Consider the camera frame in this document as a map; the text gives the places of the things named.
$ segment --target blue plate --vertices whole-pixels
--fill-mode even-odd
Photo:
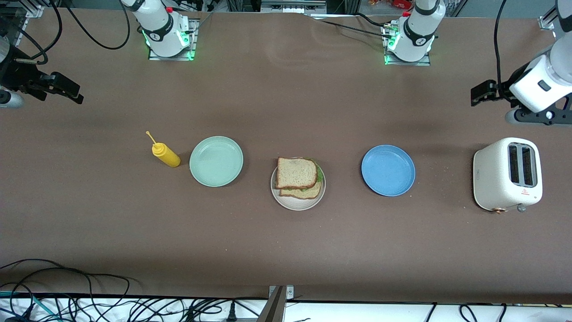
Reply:
[[[376,146],[362,160],[362,176],[366,184],[380,195],[395,197],[411,188],[415,166],[409,154],[394,146]]]

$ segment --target brown table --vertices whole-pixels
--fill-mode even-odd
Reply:
[[[120,11],[77,13],[102,42],[122,41]],[[293,284],[314,300],[572,303],[570,130],[509,125],[503,102],[469,106],[470,88],[495,77],[493,20],[445,19],[431,66],[414,68],[385,66],[374,36],[299,14],[215,13],[193,62],[147,61],[137,33],[101,49],[62,14],[41,69],[79,83],[85,101],[26,96],[24,108],[0,111],[2,262],[43,257],[132,276],[134,294],[264,296]],[[42,45],[56,30],[49,10],[28,27]],[[553,41],[532,19],[503,20],[499,40],[504,78]],[[180,167],[150,153],[146,130],[180,153]],[[213,135],[237,141],[245,160],[217,189],[187,166]],[[472,198],[474,152],[508,136],[541,153],[544,196],[525,214],[491,214]],[[415,162],[401,197],[362,180],[378,144]],[[319,161],[328,185],[316,207],[272,198],[278,156]],[[38,290],[87,290],[68,274],[38,280]],[[108,284],[96,291],[121,289]]]

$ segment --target light green plate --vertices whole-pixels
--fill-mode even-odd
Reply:
[[[243,168],[243,151],[226,136],[211,136],[199,143],[190,155],[190,173],[207,187],[229,184]]]

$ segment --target toaster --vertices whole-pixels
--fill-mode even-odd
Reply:
[[[538,148],[524,139],[505,138],[475,153],[473,193],[483,209],[520,212],[542,198]]]

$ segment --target sandwich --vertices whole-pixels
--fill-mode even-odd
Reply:
[[[276,188],[281,197],[315,199],[320,194],[324,174],[320,166],[307,158],[278,158]]]

